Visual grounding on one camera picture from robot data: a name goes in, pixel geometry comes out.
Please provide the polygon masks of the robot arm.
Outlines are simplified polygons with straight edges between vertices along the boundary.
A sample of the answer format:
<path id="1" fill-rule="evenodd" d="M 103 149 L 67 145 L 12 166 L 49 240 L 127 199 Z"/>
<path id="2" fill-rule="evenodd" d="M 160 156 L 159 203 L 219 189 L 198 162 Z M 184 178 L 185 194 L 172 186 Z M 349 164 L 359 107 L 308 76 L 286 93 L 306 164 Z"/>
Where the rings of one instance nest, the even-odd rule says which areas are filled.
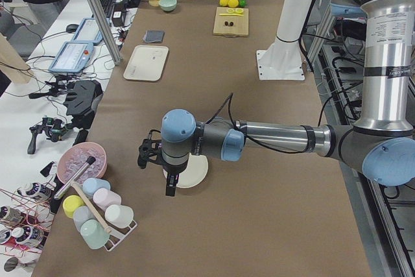
<path id="1" fill-rule="evenodd" d="M 157 155 L 173 196 L 190 154 L 237 161 L 247 143 L 285 154 L 315 152 L 342 161 L 384 186 L 414 178 L 412 125 L 406 120 L 414 0 L 331 0 L 367 15 L 360 118 L 351 126 L 286 126 L 166 113 Z"/>

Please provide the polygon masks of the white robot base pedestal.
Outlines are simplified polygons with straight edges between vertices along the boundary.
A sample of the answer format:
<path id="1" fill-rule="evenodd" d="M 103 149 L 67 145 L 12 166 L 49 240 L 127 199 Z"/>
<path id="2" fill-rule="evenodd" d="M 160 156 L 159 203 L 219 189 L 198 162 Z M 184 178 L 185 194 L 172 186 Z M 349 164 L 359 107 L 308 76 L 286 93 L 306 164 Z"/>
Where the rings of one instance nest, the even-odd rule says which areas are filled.
<path id="1" fill-rule="evenodd" d="M 260 80 L 304 80 L 300 36 L 312 0 L 284 0 L 274 43 L 257 51 Z"/>

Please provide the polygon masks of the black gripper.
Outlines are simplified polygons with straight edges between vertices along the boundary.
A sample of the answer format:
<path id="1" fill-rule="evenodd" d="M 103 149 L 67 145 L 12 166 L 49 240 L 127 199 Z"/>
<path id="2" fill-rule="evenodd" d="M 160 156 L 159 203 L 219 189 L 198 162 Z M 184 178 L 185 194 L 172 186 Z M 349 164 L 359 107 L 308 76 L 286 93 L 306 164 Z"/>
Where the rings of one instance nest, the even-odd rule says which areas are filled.
<path id="1" fill-rule="evenodd" d="M 167 173 L 165 195 L 174 197 L 176 194 L 176 186 L 179 180 L 179 175 L 187 168 L 187 162 L 180 165 L 167 164 L 163 166 L 163 170 Z"/>

